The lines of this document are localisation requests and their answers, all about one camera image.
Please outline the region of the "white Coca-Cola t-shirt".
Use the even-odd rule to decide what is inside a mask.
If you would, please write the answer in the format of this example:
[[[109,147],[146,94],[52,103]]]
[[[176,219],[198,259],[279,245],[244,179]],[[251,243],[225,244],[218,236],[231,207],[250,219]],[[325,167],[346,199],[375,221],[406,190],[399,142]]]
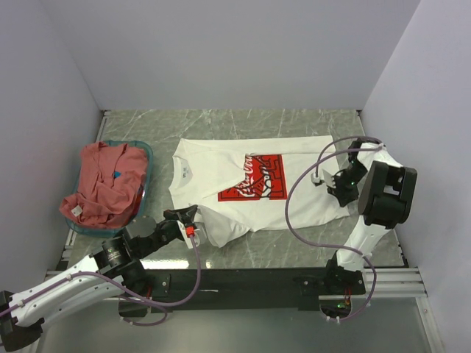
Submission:
[[[172,156],[174,208],[197,205],[205,240],[224,247],[248,232],[315,227],[349,216],[325,185],[301,174],[332,137],[182,139]]]

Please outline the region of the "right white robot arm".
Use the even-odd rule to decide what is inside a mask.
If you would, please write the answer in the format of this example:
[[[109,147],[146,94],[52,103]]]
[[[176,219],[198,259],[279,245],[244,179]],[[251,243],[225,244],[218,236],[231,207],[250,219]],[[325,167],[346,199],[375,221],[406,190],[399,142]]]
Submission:
[[[321,172],[320,180],[341,207],[358,202],[358,221],[347,242],[328,260],[323,285],[344,293],[361,280],[364,256],[411,212],[418,172],[396,161],[376,138],[354,137],[348,166],[335,174]]]

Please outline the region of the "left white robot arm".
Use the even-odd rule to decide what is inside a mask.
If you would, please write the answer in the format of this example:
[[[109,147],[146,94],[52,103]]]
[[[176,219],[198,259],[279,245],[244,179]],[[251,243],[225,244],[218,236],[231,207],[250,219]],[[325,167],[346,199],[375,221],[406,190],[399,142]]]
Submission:
[[[136,217],[115,237],[58,275],[19,293],[2,291],[1,347],[6,352],[22,350],[36,342],[47,326],[114,296],[159,309],[163,314],[188,302],[196,288],[177,302],[153,300],[155,279],[141,261],[173,240],[196,250],[197,211],[196,205],[166,210],[161,222],[149,216]]]

